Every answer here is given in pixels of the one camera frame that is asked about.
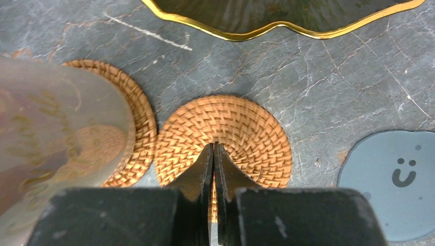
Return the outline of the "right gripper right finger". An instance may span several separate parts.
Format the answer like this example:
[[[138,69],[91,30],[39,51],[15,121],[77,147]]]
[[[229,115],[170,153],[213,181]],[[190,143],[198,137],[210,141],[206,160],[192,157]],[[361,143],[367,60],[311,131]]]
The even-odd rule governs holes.
[[[220,245],[386,245],[366,198],[345,188],[263,188],[214,144]]]

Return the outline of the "woven coaster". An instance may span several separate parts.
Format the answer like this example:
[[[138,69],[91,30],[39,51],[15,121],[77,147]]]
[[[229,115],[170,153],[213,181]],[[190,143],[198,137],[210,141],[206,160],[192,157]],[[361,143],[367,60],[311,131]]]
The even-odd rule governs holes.
[[[287,187],[292,154],[285,131],[266,109],[233,95],[192,100],[166,120],[154,154],[160,185],[175,180],[193,165],[207,144],[215,142],[259,185]]]
[[[117,166],[102,187],[131,187],[148,171],[154,157],[157,123],[152,106],[138,83],[123,70],[103,61],[76,59],[63,66],[89,71],[114,84],[126,99],[133,115],[135,142],[132,154]]]

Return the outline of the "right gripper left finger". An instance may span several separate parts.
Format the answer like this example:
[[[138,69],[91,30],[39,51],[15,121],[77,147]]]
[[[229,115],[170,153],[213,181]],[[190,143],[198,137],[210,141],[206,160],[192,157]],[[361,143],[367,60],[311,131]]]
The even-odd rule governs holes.
[[[164,187],[67,188],[42,211],[28,245],[209,245],[213,145]]]

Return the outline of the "pink beige mug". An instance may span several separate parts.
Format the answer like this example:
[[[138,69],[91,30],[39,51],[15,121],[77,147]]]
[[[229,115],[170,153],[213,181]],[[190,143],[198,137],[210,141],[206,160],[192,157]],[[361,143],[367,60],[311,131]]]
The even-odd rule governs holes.
[[[100,187],[132,153],[130,107],[108,79],[1,58],[1,245],[25,245],[49,199]]]

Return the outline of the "blue round coaster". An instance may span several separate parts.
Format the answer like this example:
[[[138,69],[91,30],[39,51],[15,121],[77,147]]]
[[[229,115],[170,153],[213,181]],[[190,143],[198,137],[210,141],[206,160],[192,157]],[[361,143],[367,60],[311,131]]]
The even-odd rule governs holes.
[[[384,131],[360,140],[339,172],[338,187],[359,191],[385,238],[409,242],[434,233],[434,132]]]

